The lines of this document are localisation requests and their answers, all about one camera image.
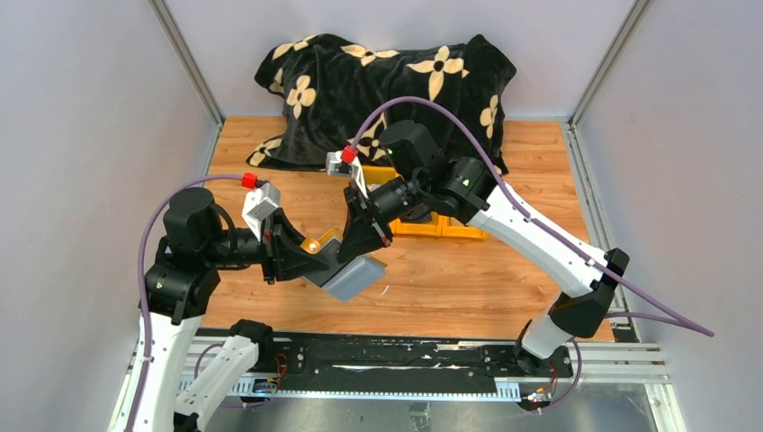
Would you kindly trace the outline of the left yellow plastic bin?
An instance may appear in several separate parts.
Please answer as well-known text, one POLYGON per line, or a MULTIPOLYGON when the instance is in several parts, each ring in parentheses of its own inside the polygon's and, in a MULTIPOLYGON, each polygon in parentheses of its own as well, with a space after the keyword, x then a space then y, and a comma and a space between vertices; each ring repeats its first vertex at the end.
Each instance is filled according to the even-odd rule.
POLYGON ((362 169, 365 185, 369 192, 398 176, 395 169, 390 166, 362 166, 362 169))

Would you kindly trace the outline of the yellow leather card holder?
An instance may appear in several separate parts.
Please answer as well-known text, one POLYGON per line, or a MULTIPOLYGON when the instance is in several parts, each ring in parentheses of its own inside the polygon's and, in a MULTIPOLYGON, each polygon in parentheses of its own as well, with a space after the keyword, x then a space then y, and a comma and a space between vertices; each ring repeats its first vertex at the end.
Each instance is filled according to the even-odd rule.
POLYGON ((330 229, 320 238, 305 238, 301 248, 328 263, 327 270, 302 278, 342 302, 348 302, 378 282, 386 273, 386 265, 371 256, 358 256, 341 264, 337 254, 342 246, 341 234, 330 229))

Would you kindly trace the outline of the aluminium frame rail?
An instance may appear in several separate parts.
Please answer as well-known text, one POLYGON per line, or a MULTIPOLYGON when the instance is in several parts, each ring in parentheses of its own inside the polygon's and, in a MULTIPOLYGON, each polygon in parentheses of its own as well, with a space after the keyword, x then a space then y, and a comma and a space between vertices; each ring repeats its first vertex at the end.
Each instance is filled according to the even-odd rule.
POLYGON ((545 403, 572 383, 669 383, 653 344, 567 344, 533 374, 511 340, 278 332, 274 345, 279 358, 244 372, 229 397, 545 403))

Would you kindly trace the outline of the right yellow plastic bin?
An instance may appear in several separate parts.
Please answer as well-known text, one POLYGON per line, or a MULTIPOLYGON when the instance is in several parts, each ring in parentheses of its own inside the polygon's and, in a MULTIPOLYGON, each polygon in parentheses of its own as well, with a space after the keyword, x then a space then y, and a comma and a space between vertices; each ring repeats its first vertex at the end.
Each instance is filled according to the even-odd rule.
POLYGON ((444 238, 484 240, 489 236, 486 232, 465 225, 453 217, 440 216, 439 226, 444 238))

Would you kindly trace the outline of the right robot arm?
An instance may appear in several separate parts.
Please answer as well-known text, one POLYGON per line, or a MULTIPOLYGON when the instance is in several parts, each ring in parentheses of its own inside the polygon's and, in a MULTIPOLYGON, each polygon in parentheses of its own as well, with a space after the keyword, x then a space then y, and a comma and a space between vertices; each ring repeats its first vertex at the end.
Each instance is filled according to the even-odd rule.
POLYGON ((447 158, 422 124, 396 122, 381 134, 380 145, 397 175, 373 190, 365 186, 350 148, 327 154, 331 175, 352 177, 344 190, 347 218, 339 262, 388 247, 390 222, 423 208, 500 239, 559 285, 557 300, 525 325, 515 344, 523 368, 534 369, 568 340, 597 332, 630 262, 623 250, 604 251, 560 229, 520 202, 487 163, 447 158))

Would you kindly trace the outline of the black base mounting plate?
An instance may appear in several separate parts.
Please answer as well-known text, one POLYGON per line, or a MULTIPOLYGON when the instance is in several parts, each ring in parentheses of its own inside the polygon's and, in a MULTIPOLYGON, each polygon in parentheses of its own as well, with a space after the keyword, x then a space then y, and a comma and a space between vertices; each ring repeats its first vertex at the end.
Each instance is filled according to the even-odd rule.
POLYGON ((250 372, 283 373, 287 391, 362 395, 487 395, 498 378, 541 384, 571 378, 570 351, 536 364, 519 360, 511 340, 277 332, 250 372))

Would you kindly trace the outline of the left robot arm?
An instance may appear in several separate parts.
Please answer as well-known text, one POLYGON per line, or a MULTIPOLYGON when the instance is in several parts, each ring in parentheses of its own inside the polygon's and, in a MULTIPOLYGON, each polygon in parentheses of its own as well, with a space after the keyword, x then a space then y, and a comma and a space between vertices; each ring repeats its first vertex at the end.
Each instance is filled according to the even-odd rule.
POLYGON ((201 431, 239 378, 259 369, 283 376, 289 358, 277 350, 274 330, 241 319, 220 351, 181 391, 185 359, 210 299, 227 270, 260 266, 269 284, 325 271, 328 260, 288 222, 263 183, 249 192, 253 222, 237 227, 206 188, 184 187, 154 215, 165 227, 153 265, 140 264, 140 335, 114 424, 117 431, 201 431))

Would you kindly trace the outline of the yellow plastic bin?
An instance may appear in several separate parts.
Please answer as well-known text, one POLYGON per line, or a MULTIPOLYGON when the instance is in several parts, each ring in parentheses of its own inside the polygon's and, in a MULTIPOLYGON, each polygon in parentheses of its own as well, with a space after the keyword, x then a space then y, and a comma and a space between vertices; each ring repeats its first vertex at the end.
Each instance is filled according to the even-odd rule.
POLYGON ((441 237, 444 224, 437 215, 426 223, 406 222, 401 219, 394 220, 390 228, 395 235, 441 237))
POLYGON ((484 240, 489 236, 486 232, 465 225, 453 217, 440 216, 439 226, 444 238, 484 240))
POLYGON ((398 176, 395 169, 390 166, 362 166, 362 169, 365 185, 369 192, 398 176))

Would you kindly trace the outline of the middle yellow plastic bin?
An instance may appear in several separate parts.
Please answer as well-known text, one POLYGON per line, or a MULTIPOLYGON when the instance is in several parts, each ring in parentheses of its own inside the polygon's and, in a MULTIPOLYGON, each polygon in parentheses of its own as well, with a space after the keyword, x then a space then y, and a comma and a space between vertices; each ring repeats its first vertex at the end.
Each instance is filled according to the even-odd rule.
POLYGON ((441 237, 444 224, 437 215, 426 223, 406 222, 401 219, 394 220, 390 228, 395 235, 441 237))

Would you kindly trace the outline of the black floral plush blanket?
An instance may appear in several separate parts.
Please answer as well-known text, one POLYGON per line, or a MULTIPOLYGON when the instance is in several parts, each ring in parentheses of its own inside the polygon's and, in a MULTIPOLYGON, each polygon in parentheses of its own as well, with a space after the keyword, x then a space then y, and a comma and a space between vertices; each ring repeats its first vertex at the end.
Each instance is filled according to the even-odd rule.
POLYGON ((516 66, 484 36, 430 49, 373 50, 323 33, 270 50, 255 81, 281 97, 285 130, 257 145, 253 167, 319 171, 326 155, 356 145, 365 165, 390 164, 380 143, 393 123, 428 128, 449 158, 480 144, 501 174, 501 97, 516 66))

